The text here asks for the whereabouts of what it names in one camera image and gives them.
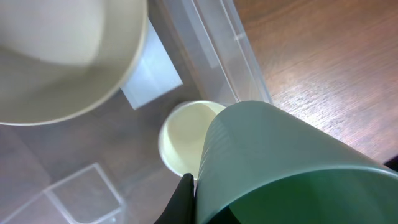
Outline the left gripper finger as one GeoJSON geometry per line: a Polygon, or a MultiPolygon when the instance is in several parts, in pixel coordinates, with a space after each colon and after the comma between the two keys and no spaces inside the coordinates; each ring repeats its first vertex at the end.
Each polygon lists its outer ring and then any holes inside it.
{"type": "Polygon", "coordinates": [[[182,176],[161,216],[155,224],[192,224],[195,216],[194,178],[190,173],[182,176]]]}

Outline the cream plastic cup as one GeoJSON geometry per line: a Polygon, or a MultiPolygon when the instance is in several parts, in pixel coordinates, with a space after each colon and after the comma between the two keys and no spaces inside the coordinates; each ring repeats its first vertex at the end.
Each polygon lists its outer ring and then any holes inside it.
{"type": "Polygon", "coordinates": [[[177,176],[186,173],[197,180],[206,132],[225,109],[213,101],[186,101],[177,105],[164,121],[158,137],[159,155],[177,176]]]}

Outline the mint green plastic cup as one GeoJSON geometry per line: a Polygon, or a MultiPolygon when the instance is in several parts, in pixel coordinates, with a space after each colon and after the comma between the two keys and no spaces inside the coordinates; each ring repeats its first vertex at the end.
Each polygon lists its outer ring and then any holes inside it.
{"type": "Polygon", "coordinates": [[[208,128],[197,223],[396,223],[397,173],[279,108],[242,101],[208,128]]]}

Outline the cream plate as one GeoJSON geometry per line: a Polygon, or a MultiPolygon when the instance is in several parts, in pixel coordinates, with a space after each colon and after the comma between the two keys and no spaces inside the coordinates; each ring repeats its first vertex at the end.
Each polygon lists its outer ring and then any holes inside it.
{"type": "Polygon", "coordinates": [[[83,115],[136,67],[145,0],[2,0],[1,123],[35,126],[83,115]]]}

